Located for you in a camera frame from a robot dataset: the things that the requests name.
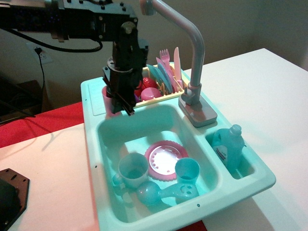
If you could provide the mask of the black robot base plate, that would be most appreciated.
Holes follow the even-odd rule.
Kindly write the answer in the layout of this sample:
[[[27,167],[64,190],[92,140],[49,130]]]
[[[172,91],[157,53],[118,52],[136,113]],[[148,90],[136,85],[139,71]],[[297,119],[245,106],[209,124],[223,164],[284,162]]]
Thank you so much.
[[[30,180],[7,168],[0,172],[0,229],[7,231],[27,208]]]

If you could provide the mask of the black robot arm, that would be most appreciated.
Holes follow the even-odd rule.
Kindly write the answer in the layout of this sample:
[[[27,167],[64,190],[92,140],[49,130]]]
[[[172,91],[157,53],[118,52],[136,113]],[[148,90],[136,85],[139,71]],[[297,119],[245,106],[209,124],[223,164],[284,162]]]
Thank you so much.
[[[138,38],[132,7],[111,0],[3,0],[1,29],[27,38],[29,32],[50,33],[53,39],[111,42],[112,56],[103,68],[111,111],[134,114],[135,90],[142,81],[148,43]]]

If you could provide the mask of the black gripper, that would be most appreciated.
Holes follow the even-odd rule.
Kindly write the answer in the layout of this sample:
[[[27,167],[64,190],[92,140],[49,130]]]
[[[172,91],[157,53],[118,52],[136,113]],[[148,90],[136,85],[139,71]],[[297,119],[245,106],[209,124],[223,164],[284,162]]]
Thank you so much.
[[[107,107],[110,114],[134,115],[135,90],[142,80],[143,57],[110,57],[103,68]]]

